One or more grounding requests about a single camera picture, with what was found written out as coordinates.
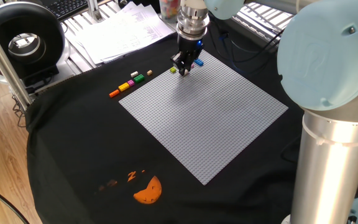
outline paper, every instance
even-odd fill
[[[85,27],[78,34],[78,40],[97,63],[115,60],[171,33],[152,6],[135,6],[130,2],[109,19]]]

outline metal pole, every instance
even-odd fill
[[[305,111],[291,224],[345,224],[358,186],[358,123],[333,121]],[[306,131],[317,135],[317,139]]]
[[[102,21],[102,14],[99,10],[99,5],[97,0],[87,0],[88,1],[88,13],[96,21]]]
[[[1,45],[0,45],[0,71],[2,75],[5,76],[7,82],[11,86],[13,94],[16,95],[23,109],[26,110],[27,107],[32,103],[32,100],[28,92],[25,90],[25,86],[17,76],[16,71],[14,70],[11,62],[6,56]]]

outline lego brick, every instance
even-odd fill
[[[134,78],[134,77],[136,77],[138,74],[139,74],[138,72],[133,72],[133,73],[131,73],[131,77]]]
[[[130,87],[132,87],[132,86],[134,86],[134,85],[135,85],[135,83],[134,83],[134,81],[133,81],[133,80],[129,80],[127,83],[129,84],[129,86],[130,86]]]
[[[112,93],[109,94],[110,98],[115,97],[116,95],[118,95],[119,90],[114,90]]]
[[[118,87],[119,91],[124,91],[126,89],[129,88],[129,84],[128,83],[124,83],[121,86]]]
[[[200,59],[194,60],[194,63],[196,63],[196,64],[199,65],[199,66],[203,66],[203,65],[204,65],[204,62],[203,62],[202,60],[200,60]]]
[[[140,83],[140,82],[144,81],[144,76],[142,74],[140,74],[140,75],[136,76],[134,78],[134,80],[136,83]]]
[[[288,108],[209,53],[200,59],[194,78],[168,70],[120,104],[205,185]]]

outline black cable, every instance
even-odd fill
[[[277,37],[279,37],[283,32],[284,32],[284,30],[281,30],[275,37],[273,37],[273,38],[265,45],[265,47],[262,48],[262,50],[260,50],[260,51],[259,51],[258,53],[256,53],[254,56],[252,56],[252,57],[250,57],[250,58],[247,58],[247,59],[244,59],[244,60],[239,60],[239,61],[233,60],[233,62],[236,62],[236,63],[248,62],[248,61],[250,61],[250,60],[252,60],[252,59],[258,57],[258,56],[259,56],[261,53],[263,53],[263,52],[266,50],[266,48],[267,48],[268,46],[270,46],[270,44],[271,44]]]
[[[292,140],[290,143],[288,143],[280,152],[280,157],[281,159],[283,159],[284,161],[287,161],[287,162],[291,162],[293,164],[297,164],[298,161],[292,161],[290,159],[287,159],[285,156],[284,156],[284,153],[285,151],[290,147],[292,146],[297,140],[299,140],[301,138],[301,135],[297,136],[294,140]]]
[[[224,39],[222,40],[222,44],[223,44],[223,47],[226,51],[226,53],[229,55],[229,50],[228,50],[228,47],[224,41]],[[240,68],[237,67],[237,65],[234,63],[233,61],[233,58],[230,58],[229,61],[231,62],[232,66],[234,67],[235,71],[242,74],[242,75],[247,75],[247,76],[250,76],[250,75],[253,75],[254,73],[260,73],[263,71],[263,69],[265,69],[265,67],[267,66],[268,62],[270,60],[270,57],[267,59],[266,62],[264,62],[262,65],[260,65],[259,67],[257,67],[256,69],[254,69],[253,71],[250,71],[250,72],[245,72],[243,70],[241,70]]]
[[[218,48],[216,47],[214,37],[212,36],[212,29],[210,29],[208,33],[209,33],[209,36],[210,36],[210,38],[212,40],[212,45],[214,46],[214,48],[215,48],[216,52],[219,54],[219,56],[221,56],[224,60],[230,60],[230,59],[226,58],[225,56],[223,56],[220,53],[220,51],[218,50]]]
[[[22,220],[24,224],[30,224],[29,221],[25,219],[23,214],[21,214],[21,212],[18,211],[18,209],[15,206],[13,206],[11,202],[6,200],[6,198],[4,198],[2,195],[0,195],[0,201],[2,201],[6,206],[8,206],[20,218],[20,220]]]
[[[258,51],[243,49],[242,47],[240,47],[240,46],[238,46],[236,43],[234,43],[233,40],[230,40],[230,41],[231,41],[231,44],[232,44],[232,45],[236,46],[239,50],[242,50],[243,52],[252,53],[252,54],[258,53]]]

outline table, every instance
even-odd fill
[[[275,60],[249,80],[289,109],[205,186],[118,103],[172,66],[176,38],[62,82],[29,106],[29,178],[44,223],[281,223],[290,213],[296,165],[280,151],[300,135],[303,111],[281,87]],[[224,61],[209,37],[204,42]],[[110,99],[135,70],[154,74]],[[160,199],[134,200],[153,176],[162,184]]]

